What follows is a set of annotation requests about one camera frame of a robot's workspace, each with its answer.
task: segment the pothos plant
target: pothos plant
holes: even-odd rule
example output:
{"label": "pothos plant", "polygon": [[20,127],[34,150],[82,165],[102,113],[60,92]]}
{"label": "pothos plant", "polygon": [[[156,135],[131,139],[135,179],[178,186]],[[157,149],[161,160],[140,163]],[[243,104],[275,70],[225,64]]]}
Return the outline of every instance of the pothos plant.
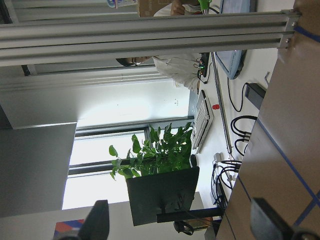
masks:
{"label": "pothos plant", "polygon": [[115,179],[116,173],[126,179],[152,174],[166,173],[190,168],[191,154],[191,122],[179,127],[176,134],[171,133],[172,124],[164,129],[163,139],[160,138],[161,128],[150,129],[150,140],[141,144],[137,136],[132,136],[132,150],[127,152],[126,159],[118,157],[113,145],[109,147],[109,154],[116,157],[110,175]]}

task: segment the colorful poster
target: colorful poster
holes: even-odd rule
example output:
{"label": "colorful poster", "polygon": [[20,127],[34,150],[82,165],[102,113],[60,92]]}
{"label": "colorful poster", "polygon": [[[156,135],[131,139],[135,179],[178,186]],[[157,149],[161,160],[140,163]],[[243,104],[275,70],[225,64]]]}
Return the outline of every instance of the colorful poster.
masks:
{"label": "colorful poster", "polygon": [[84,222],[84,219],[57,222],[55,224],[53,238],[56,239],[58,236],[64,236],[67,232],[76,233],[82,227]]}

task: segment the cardboard box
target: cardboard box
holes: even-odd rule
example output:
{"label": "cardboard box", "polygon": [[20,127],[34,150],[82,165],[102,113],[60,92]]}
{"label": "cardboard box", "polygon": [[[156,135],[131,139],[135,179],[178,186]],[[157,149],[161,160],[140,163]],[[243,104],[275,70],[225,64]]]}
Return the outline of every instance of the cardboard box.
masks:
{"label": "cardboard box", "polygon": [[138,9],[140,17],[153,17],[163,7],[172,3],[172,0],[139,0]]}

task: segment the metal rail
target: metal rail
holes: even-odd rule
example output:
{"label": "metal rail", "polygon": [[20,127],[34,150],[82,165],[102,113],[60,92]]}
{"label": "metal rail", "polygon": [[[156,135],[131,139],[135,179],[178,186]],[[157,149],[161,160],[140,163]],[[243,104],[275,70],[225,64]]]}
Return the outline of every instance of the metal rail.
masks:
{"label": "metal rail", "polygon": [[298,18],[298,13],[279,11],[2,24],[0,66],[284,48]]}
{"label": "metal rail", "polygon": [[210,52],[210,55],[211,55],[211,61],[212,61],[212,70],[213,70],[213,74],[214,74],[215,88],[216,88],[216,93],[218,96],[218,102],[220,105],[220,113],[221,113],[224,137],[225,137],[225,141],[226,141],[226,149],[228,150],[228,153],[231,154],[232,153],[232,146],[231,146],[228,124],[227,124],[227,119],[226,119],[224,99],[223,99],[223,96],[221,93],[221,86],[220,86],[220,79],[219,79],[219,73],[218,73],[218,68],[217,68],[216,56],[215,56],[214,52]]}

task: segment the white lab coat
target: white lab coat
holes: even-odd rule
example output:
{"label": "white lab coat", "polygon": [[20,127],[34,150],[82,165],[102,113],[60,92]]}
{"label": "white lab coat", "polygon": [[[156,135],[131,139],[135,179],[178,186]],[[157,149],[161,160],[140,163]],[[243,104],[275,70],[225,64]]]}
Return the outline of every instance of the white lab coat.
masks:
{"label": "white lab coat", "polygon": [[[190,15],[200,11],[199,6],[183,5],[185,14]],[[154,14],[155,17],[170,16],[171,4],[163,7]],[[198,65],[197,60],[201,58],[200,53],[179,54],[179,55],[162,55],[153,56],[153,61],[157,71],[177,83],[183,84],[186,88],[197,92],[198,84]]]}

